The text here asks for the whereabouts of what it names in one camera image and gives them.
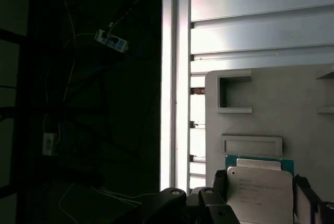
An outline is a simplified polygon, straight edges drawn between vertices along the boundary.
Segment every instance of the electrical cable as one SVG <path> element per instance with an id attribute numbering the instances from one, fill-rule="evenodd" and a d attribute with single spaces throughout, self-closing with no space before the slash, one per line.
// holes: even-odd
<path id="1" fill-rule="evenodd" d="M 132 6 L 129 8 L 129 10 L 119 19 L 117 20 L 114 24 L 112 24 L 112 26 L 110 27 L 109 29 L 109 32 L 111 32 L 115 26 L 121 21 L 123 20 L 130 12 L 131 10 L 133 9 L 133 7 L 139 2 L 140 0 L 135 0 L 135 2 L 132 4 Z"/>
<path id="2" fill-rule="evenodd" d="M 66 48 L 67 47 L 67 45 L 69 44 L 69 43 L 71 43 L 71 41 L 72 40 L 74 40 L 74 38 L 77 38 L 77 37 L 79 37 L 79 36 L 87 36 L 87 35 L 96 35 L 96 33 L 79 33 L 79 34 L 76 34 L 75 35 L 75 37 L 72 37 L 71 39 L 69 39 L 65 44 L 64 44 L 64 46 L 63 46 L 63 48 Z"/>
<path id="3" fill-rule="evenodd" d="M 65 213 L 69 218 L 71 218 L 71 219 L 73 220 L 74 223 L 79 224 L 79 223 L 76 221 L 76 219 L 75 219 L 72 215 L 70 215 L 68 212 L 66 212 L 66 211 L 62 208 L 62 201 L 63 201 L 63 199 L 65 198 L 65 196 L 66 196 L 66 194 L 68 193 L 68 191 L 69 191 L 73 186 L 74 186 L 74 183 L 71 184 L 71 185 L 68 187 L 68 189 L 65 191 L 64 195 L 63 195 L 62 198 L 59 200 L 58 207 L 59 207 L 59 209 L 60 209 L 63 213 Z"/>
<path id="4" fill-rule="evenodd" d="M 131 201 L 130 199 L 119 198 L 119 197 L 115 196 L 114 194 L 100 191 L 99 189 L 96 189 L 96 188 L 94 188 L 94 187 L 92 187 L 92 189 L 93 189 L 94 191 L 100 193 L 100 194 L 103 194 L 103 195 L 112 197 L 112 198 L 114 198 L 114 199 L 118 199 L 119 201 L 124 202 L 124 203 L 127 203 L 127 204 L 129 204 L 129 205 L 131 205 L 131 206 L 133 206 L 133 207 L 136 207 L 136 206 L 133 205 L 132 203 L 141 205 L 141 202 Z"/>
<path id="5" fill-rule="evenodd" d="M 109 191 L 109 190 L 105 189 L 104 187 L 100 187 L 99 189 L 106 192 L 106 193 L 116 194 L 116 195 L 119 195 L 119 196 L 122 196 L 122 197 L 127 197 L 127 198 L 130 198 L 130 199 L 135 199 L 135 198 L 139 198 L 139 197 L 143 197 L 143 196 L 147 196 L 147 195 L 156 195 L 156 193 L 147 193 L 147 194 L 139 194 L 139 195 L 136 195 L 136 196 L 129 196 L 129 195 Z"/>
<path id="6" fill-rule="evenodd" d="M 67 5 L 67 1 L 66 1 L 66 0 L 64 0 L 64 5 L 65 5 L 65 8 L 66 8 L 67 13 L 68 13 L 69 22 L 70 22 L 70 24 L 71 24 L 72 33 L 73 33 L 73 46 L 74 46 L 74 48 L 75 48 L 75 47 L 76 47 L 76 38 L 75 38 L 74 24 L 73 24 L 72 16 L 71 16 L 71 13 L 69 12 L 68 5 Z M 63 102 L 64 102 L 65 99 L 66 99 L 67 90 L 68 90 L 68 84 L 71 82 L 72 73 L 73 73 L 74 66 L 75 66 L 75 60 L 76 60 L 76 59 L 73 58 L 72 68 L 71 68 L 71 71 L 70 71 L 69 76 L 68 76 L 68 82 L 67 82 L 67 86 L 66 86 L 66 88 L 65 88 L 65 93 L 64 93 Z"/>

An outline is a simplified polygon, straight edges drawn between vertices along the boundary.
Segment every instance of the white wall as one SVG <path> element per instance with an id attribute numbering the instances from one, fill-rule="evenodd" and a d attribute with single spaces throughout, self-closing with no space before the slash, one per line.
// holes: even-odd
<path id="1" fill-rule="evenodd" d="M 0 0 L 0 28 L 26 34 L 28 0 Z M 19 47 L 0 40 L 0 85 L 15 86 Z M 15 90 L 0 88 L 0 107 L 15 105 Z M 13 120 L 0 123 L 0 186 L 8 185 Z M 0 223 L 15 223 L 16 196 L 0 199 Z"/>

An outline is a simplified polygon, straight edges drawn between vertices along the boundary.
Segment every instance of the screw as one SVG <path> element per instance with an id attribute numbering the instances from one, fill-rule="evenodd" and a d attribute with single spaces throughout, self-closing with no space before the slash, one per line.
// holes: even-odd
<path id="1" fill-rule="evenodd" d="M 329 207 L 330 209 L 334 210 L 334 204 L 333 203 L 328 203 L 326 206 Z"/>

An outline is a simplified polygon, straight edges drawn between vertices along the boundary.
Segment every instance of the power strip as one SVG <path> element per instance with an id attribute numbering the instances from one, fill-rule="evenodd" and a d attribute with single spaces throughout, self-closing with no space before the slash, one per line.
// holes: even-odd
<path id="1" fill-rule="evenodd" d="M 104 44 L 112 49 L 115 49 L 121 53 L 126 52 L 128 50 L 128 42 L 126 40 L 123 40 L 115 35 L 109 34 L 108 39 L 103 37 L 103 33 L 105 31 L 99 29 L 99 31 L 96 32 L 95 40 L 97 42 L 100 42 L 101 44 Z"/>
<path id="2" fill-rule="evenodd" d="M 58 134 L 55 133 L 44 133 L 43 135 L 43 148 L 42 155 L 53 156 L 54 145 L 58 138 Z"/>

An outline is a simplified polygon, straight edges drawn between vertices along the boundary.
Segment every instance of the metal rack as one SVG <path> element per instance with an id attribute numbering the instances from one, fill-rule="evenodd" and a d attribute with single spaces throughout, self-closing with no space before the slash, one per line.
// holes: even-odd
<path id="1" fill-rule="evenodd" d="M 196 150 L 205 146 L 205 96 L 190 95 L 190 89 L 204 87 L 213 70 L 333 63 L 333 5 L 334 0 L 163 0 L 161 190 L 176 186 L 189 192 L 205 185 L 203 167 L 201 174 L 193 168 L 202 155 Z"/>

